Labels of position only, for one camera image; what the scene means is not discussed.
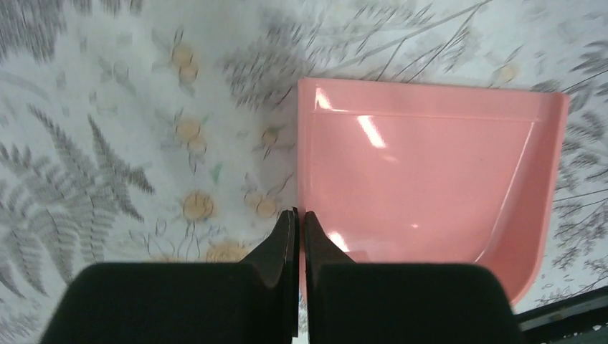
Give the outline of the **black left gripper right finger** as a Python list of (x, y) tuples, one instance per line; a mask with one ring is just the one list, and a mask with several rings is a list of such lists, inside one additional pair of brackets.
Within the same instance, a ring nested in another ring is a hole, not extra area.
[(357, 263), (303, 219), (311, 343), (521, 343), (497, 278), (476, 264)]

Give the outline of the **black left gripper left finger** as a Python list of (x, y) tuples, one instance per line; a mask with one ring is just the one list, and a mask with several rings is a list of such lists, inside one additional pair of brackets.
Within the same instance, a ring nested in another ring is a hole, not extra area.
[(43, 343), (291, 343), (296, 209), (238, 262), (98, 263), (70, 283)]

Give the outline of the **pink dustpan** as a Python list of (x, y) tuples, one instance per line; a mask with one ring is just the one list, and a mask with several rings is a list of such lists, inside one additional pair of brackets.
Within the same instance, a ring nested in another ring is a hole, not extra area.
[(570, 98), (304, 78), (298, 210), (357, 262), (476, 263), (512, 304), (540, 269)]

